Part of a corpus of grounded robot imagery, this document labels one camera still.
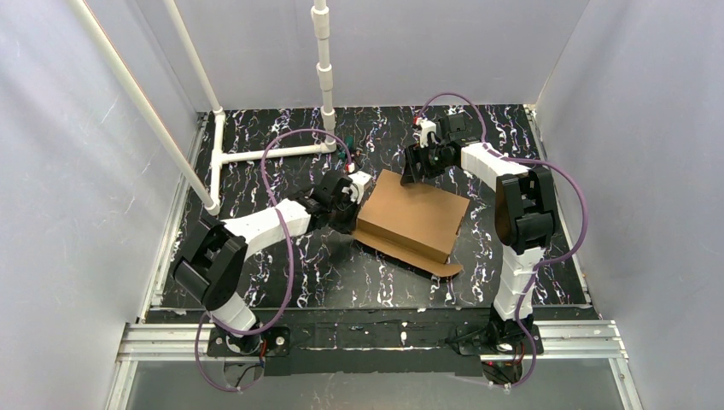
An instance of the vertical white pipe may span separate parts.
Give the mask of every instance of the vertical white pipe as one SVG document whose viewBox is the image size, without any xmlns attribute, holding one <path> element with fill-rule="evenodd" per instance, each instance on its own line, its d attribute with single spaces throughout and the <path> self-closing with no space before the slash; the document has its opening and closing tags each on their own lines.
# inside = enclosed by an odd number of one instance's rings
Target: vertical white pipe
<svg viewBox="0 0 724 410">
<path fill-rule="evenodd" d="M 208 76 L 206 75 L 206 71 L 201 64 L 201 59 L 199 58 L 198 53 L 196 53 L 196 48 L 194 47 L 194 43 L 191 41 L 191 36 L 186 30 L 184 19 L 181 18 L 181 13 L 178 12 L 176 2 L 174 0 L 163 0 L 163 3 L 168 9 L 168 14 L 171 16 L 173 26 L 176 27 L 176 32 L 181 38 L 181 42 L 184 44 L 186 53 L 189 55 L 189 60 L 191 60 L 191 65 L 196 71 L 196 76 L 198 76 L 199 81 L 201 81 L 201 86 L 203 87 L 204 92 L 206 92 L 206 97 L 211 104 L 211 110 L 214 114 L 216 114 L 221 110 L 219 100 L 216 99 L 216 94 L 213 93 L 211 82 L 208 80 Z"/>
<path fill-rule="evenodd" d="M 88 4 L 85 0 L 67 0 L 67 3 L 78 16 L 83 27 L 90 35 L 90 38 L 94 43 L 96 43 L 96 46 L 102 52 L 116 78 L 121 85 L 123 85 L 123 88 L 126 89 L 128 96 L 136 104 L 138 110 L 149 123 L 151 129 L 156 134 L 156 137 L 159 138 L 159 141 L 161 141 L 161 144 L 166 149 L 166 152 L 171 156 L 178 169 L 181 170 L 181 173 L 189 181 L 191 188 L 194 189 L 194 192 L 201 198 L 204 207 L 211 215 L 219 214 L 218 203 L 216 203 L 210 197 L 208 192 L 206 192 L 206 187 L 204 187 L 204 184 L 199 179 L 198 175 L 196 175 L 196 172 L 194 172 L 194 168 L 192 168 L 186 161 L 184 154 L 180 149 L 178 149 L 178 146 L 171 137 L 171 134 L 168 132 L 168 129 L 161 121 L 161 118 L 159 118 L 149 99 L 143 93 L 141 86 L 133 77 L 133 74 L 131 74 L 128 66 L 123 62 L 123 59 L 118 54 L 118 51 L 115 49 L 110 38 L 108 38 L 106 33 L 103 31 L 101 23 L 98 22 L 98 19 L 88 7 Z"/>
<path fill-rule="evenodd" d="M 317 49 L 319 63 L 317 64 L 317 75 L 319 76 L 319 88 L 322 89 L 322 121 L 324 129 L 328 132 L 335 130 L 335 108 L 332 105 L 332 65 L 330 63 L 330 9 L 326 0 L 314 0 L 312 7 L 312 22 L 314 23 L 314 35 L 317 36 Z M 334 139 L 327 137 L 326 144 L 334 144 Z"/>
<path fill-rule="evenodd" d="M 317 40 L 317 51 L 319 54 L 319 66 L 322 68 L 329 67 L 330 64 L 330 38 Z"/>
<path fill-rule="evenodd" d="M 221 167 L 224 165 L 222 159 L 224 157 L 224 151 L 222 150 L 224 142 L 224 124 L 226 123 L 226 113 L 222 109 L 214 117 L 214 130 L 213 130 L 213 150 L 211 151 L 211 197 L 216 203 L 221 203 Z"/>
</svg>

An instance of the white wall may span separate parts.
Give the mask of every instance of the white wall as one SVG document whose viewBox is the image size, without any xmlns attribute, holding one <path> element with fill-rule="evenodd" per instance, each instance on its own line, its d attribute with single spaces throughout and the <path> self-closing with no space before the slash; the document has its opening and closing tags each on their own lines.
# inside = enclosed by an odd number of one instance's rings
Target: white wall
<svg viewBox="0 0 724 410">
<path fill-rule="evenodd" d="M 114 3 L 97 10 L 108 27 L 127 11 Z M 127 57 L 158 73 L 137 29 Z M 64 2 L 3 1 L 0 58 L 0 407 L 102 408 L 179 172 Z M 188 149 L 194 110 L 155 82 Z"/>
<path fill-rule="evenodd" d="M 535 103 L 587 1 L 329 0 L 334 104 L 422 104 L 441 91 Z M 196 109 L 209 110 L 163 3 L 137 3 Z M 177 4 L 225 108 L 321 104 L 312 0 Z"/>
<path fill-rule="evenodd" d="M 592 0 L 538 103 L 551 160 L 587 194 L 581 261 L 646 408 L 724 399 L 722 21 L 713 0 Z"/>
</svg>

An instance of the cardboard box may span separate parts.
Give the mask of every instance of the cardboard box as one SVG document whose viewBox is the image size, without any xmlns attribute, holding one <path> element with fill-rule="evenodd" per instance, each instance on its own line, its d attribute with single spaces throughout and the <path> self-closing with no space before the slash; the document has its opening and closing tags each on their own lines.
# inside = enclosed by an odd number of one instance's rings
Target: cardboard box
<svg viewBox="0 0 724 410">
<path fill-rule="evenodd" d="M 400 179 L 382 171 L 352 236 L 436 276 L 460 272 L 462 265 L 446 262 L 470 200 L 427 184 L 401 186 Z"/>
</svg>

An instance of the floor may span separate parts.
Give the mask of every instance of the floor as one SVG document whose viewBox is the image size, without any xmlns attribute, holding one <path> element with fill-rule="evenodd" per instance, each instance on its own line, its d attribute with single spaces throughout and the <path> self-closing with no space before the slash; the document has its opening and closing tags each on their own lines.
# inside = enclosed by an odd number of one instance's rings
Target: floor
<svg viewBox="0 0 724 410">
<path fill-rule="evenodd" d="M 537 158 L 533 134 L 521 105 L 481 106 L 488 128 L 488 141 L 513 156 Z M 414 107 L 338 108 L 336 133 L 341 138 L 353 136 L 364 150 L 362 169 L 376 176 L 383 169 L 401 173 L 402 149 L 412 143 L 410 124 Z M 434 107 L 429 118 L 444 113 L 466 112 L 474 129 L 476 117 L 469 108 Z M 280 132 L 298 128 L 321 128 L 319 111 L 312 108 L 243 110 L 227 113 L 236 124 L 236 136 L 225 138 L 225 152 L 262 149 Z M 210 183 L 209 162 L 213 123 L 207 124 L 196 171 Z M 309 144 L 311 135 L 294 136 L 281 146 Z M 339 167 L 337 154 L 306 155 L 270 160 L 272 185 L 279 196 L 286 196 L 302 182 L 317 181 L 324 170 Z M 269 206 L 261 185 L 258 163 L 235 163 L 222 171 L 221 219 L 241 217 Z M 470 199 L 468 213 L 451 260 L 464 270 L 445 280 L 431 277 L 413 266 L 387 257 L 356 243 L 350 236 L 322 230 L 299 237 L 296 249 L 294 292 L 291 307 L 296 308 L 436 308 L 488 307 L 499 285 L 502 264 L 501 245 L 493 227 L 494 193 L 479 180 L 459 169 L 451 169 L 435 184 Z M 201 201 L 189 194 L 176 246 L 187 229 L 198 220 Z M 558 230 L 548 257 L 562 255 L 569 249 L 565 236 Z M 239 292 L 246 302 L 257 308 L 276 308 L 284 294 L 286 250 L 272 246 L 249 258 L 243 267 Z M 572 262 L 546 266 L 538 275 L 534 303 L 539 305 L 584 304 L 586 298 Z M 163 308 L 200 308 L 171 278 L 163 292 Z"/>
</svg>

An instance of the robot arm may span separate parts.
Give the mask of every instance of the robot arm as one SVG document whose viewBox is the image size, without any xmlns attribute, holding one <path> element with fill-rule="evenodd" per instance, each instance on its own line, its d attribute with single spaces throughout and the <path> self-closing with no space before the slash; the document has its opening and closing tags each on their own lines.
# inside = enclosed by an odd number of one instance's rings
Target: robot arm
<svg viewBox="0 0 724 410">
<path fill-rule="evenodd" d="M 370 184 L 367 173 L 328 171 L 319 184 L 299 190 L 274 208 L 222 221 L 204 215 L 177 252 L 172 276 L 215 321 L 247 331 L 257 319 L 236 292 L 240 267 L 249 256 L 284 239 L 277 211 L 292 237 L 324 226 L 349 233 Z M 256 349 L 258 337 L 245 337 L 242 342 L 240 336 L 227 335 L 227 344 Z"/>
<path fill-rule="evenodd" d="M 495 231 L 504 245 L 503 268 L 487 334 L 491 344 L 519 342 L 523 333 L 514 320 L 516 305 L 523 296 L 520 317 L 530 328 L 533 294 L 523 290 L 558 226 L 551 171 L 506 161 L 470 132 L 462 114 L 436 123 L 418 119 L 416 129 L 417 143 L 405 149 L 403 185 L 434 178 L 457 166 L 495 190 Z"/>
</svg>

